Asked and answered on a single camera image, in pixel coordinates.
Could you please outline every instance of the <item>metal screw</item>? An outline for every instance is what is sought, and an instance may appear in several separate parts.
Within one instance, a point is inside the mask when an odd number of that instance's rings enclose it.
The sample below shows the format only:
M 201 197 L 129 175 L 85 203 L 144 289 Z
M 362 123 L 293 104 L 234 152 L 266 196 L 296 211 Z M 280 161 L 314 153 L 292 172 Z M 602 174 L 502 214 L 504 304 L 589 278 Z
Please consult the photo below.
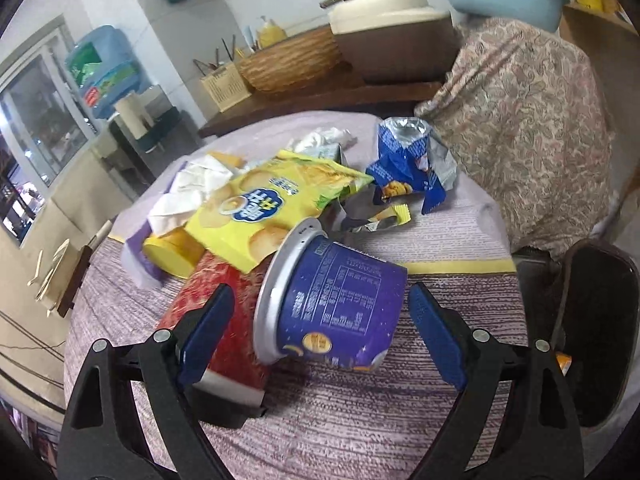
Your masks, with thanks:
M 536 341 L 536 348 L 541 352 L 549 352 L 551 350 L 551 346 L 544 339 L 538 339 Z
M 105 339 L 98 339 L 92 346 L 94 352 L 102 352 L 105 348 L 107 348 L 107 341 Z
M 491 337 L 486 330 L 474 330 L 473 336 L 479 343 L 486 343 Z
M 154 334 L 154 341 L 156 343 L 164 343 L 171 337 L 171 331 L 163 328 L 162 330 L 158 330 Z

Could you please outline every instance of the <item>red paper cup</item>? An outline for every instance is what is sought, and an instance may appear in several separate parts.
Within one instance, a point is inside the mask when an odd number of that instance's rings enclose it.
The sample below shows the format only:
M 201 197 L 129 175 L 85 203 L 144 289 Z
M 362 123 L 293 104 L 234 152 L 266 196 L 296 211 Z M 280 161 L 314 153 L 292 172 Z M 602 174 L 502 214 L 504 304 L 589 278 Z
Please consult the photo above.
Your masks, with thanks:
M 229 285 L 236 297 L 234 315 L 209 367 L 194 386 L 244 406 L 261 405 L 270 373 L 270 367 L 256 358 L 253 345 L 255 306 L 269 260 L 241 274 L 207 251 L 158 324 L 158 329 L 173 329 L 185 313 L 203 307 L 218 285 Z

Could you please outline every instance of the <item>wicker basket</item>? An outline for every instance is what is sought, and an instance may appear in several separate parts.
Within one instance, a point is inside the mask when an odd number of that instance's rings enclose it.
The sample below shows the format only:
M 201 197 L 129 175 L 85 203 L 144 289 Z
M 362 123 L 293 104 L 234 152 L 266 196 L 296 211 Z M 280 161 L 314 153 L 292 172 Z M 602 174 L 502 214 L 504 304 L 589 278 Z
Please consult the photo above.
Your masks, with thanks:
M 221 112 L 251 97 L 234 63 L 226 64 L 200 80 Z
M 284 92 L 311 84 L 342 61 L 331 27 L 293 36 L 238 63 L 238 69 L 260 92 Z

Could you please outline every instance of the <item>floral cloth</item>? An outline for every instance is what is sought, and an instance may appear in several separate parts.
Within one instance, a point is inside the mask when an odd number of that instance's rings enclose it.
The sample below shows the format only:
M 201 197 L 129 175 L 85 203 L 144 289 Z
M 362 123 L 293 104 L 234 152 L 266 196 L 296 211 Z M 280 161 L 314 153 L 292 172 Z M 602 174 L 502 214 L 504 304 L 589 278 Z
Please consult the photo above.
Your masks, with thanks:
M 450 77 L 415 113 L 500 205 L 513 251 L 559 256 L 609 205 L 613 134 L 590 61 L 515 20 L 491 18 L 461 32 Z

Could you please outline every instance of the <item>blue paper cup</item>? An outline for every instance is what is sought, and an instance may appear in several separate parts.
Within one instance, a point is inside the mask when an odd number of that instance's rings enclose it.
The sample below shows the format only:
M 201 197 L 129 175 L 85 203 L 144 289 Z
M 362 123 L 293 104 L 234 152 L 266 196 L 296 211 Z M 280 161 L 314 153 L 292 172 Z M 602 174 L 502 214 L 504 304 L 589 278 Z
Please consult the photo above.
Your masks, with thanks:
M 398 324 L 407 273 L 328 240 L 318 220 L 303 221 L 274 257 L 258 298 L 258 359 L 293 355 L 376 368 Z

